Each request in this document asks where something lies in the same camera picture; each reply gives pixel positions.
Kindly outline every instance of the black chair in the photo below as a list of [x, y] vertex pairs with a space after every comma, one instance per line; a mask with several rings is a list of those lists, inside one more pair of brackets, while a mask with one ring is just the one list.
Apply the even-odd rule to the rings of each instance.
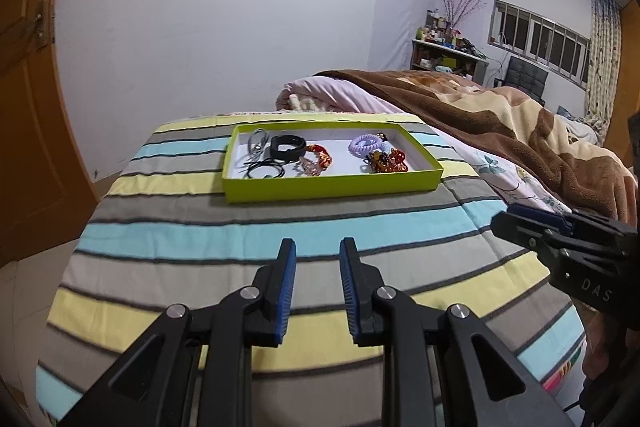
[[545, 82], [548, 74], [548, 71], [537, 67], [535, 64], [511, 55], [509, 68], [504, 75], [504, 80], [496, 78], [494, 80], [494, 87], [500, 85], [515, 87], [544, 106], [545, 101], [542, 100], [542, 92], [545, 90]]

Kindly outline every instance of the metal screw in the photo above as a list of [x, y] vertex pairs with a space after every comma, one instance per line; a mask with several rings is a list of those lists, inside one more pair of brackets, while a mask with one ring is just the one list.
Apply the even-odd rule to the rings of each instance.
[[258, 290], [258, 288], [256, 288], [255, 286], [245, 286], [240, 290], [240, 296], [243, 299], [247, 299], [247, 300], [257, 299], [259, 295], [260, 295], [260, 290]]
[[378, 297], [381, 299], [386, 299], [390, 301], [392, 298], [396, 296], [396, 290], [391, 288], [391, 286], [380, 286], [380, 288], [376, 291]]
[[451, 308], [449, 308], [449, 310], [451, 310], [451, 314], [454, 317], [457, 317], [459, 319], [466, 319], [471, 314], [471, 310], [464, 304], [454, 304]]
[[166, 314], [169, 318], [179, 319], [180, 317], [184, 317], [184, 314], [187, 312], [187, 308], [185, 308], [182, 304], [172, 304], [166, 309]]

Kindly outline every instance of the floral curtain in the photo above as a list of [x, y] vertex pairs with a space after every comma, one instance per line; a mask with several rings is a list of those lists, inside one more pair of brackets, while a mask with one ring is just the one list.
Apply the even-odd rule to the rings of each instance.
[[614, 0], [591, 0], [591, 49], [584, 122], [602, 145], [613, 112], [620, 69], [620, 10]]

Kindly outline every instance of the wooden door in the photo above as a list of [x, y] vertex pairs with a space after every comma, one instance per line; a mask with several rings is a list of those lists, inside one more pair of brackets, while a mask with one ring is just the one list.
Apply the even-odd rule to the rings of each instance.
[[79, 236], [97, 198], [58, 81], [54, 0], [0, 0], [0, 266]]

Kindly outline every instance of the window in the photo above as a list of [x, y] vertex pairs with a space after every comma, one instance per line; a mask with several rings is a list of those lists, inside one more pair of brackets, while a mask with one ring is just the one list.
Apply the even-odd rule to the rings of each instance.
[[552, 20], [495, 1], [489, 44], [534, 60], [585, 88], [590, 40]]

